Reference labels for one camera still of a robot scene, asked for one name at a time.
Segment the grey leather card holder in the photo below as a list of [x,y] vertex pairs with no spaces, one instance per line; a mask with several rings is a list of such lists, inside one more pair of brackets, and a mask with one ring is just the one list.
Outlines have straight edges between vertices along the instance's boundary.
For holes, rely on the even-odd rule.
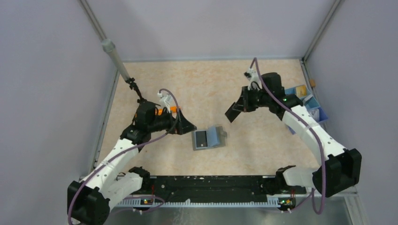
[[208,144],[208,146],[205,148],[199,148],[199,149],[196,148],[195,146],[196,131],[193,131],[191,133],[192,148],[194,151],[220,148],[226,145],[226,139],[228,137],[228,134],[223,129],[223,126],[211,126],[208,129],[205,129],[205,131],[207,132],[207,144]]

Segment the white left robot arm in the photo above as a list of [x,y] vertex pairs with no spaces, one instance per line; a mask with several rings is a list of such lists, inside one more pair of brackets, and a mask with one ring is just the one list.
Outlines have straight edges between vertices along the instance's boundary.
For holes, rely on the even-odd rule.
[[133,167],[121,178],[118,175],[144,146],[155,142],[151,134],[165,130],[170,135],[184,135],[197,127],[178,109],[176,114],[165,107],[158,113],[157,104],[142,102],[115,146],[105,159],[81,181],[73,181],[67,189],[68,223],[77,220],[85,225],[102,225],[110,211],[133,192],[149,191],[150,173]]

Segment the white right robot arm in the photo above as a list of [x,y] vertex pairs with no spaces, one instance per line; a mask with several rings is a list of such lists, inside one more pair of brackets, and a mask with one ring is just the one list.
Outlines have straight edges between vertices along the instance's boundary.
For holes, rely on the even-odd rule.
[[332,138],[296,94],[285,92],[278,73],[258,75],[248,70],[244,76],[250,84],[242,87],[239,99],[226,111],[227,119],[233,122],[240,113],[266,107],[299,135],[320,165],[318,169],[295,165],[278,169],[275,187],[279,192],[288,193],[294,186],[301,186],[331,197],[358,184],[361,153],[357,149],[347,149]]

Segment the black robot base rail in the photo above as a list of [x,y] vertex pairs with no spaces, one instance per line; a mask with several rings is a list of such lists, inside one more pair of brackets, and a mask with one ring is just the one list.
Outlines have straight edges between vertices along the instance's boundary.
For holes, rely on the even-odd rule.
[[304,187],[279,188],[273,176],[151,176],[133,196],[157,196],[166,203],[264,203],[268,196],[306,194]]

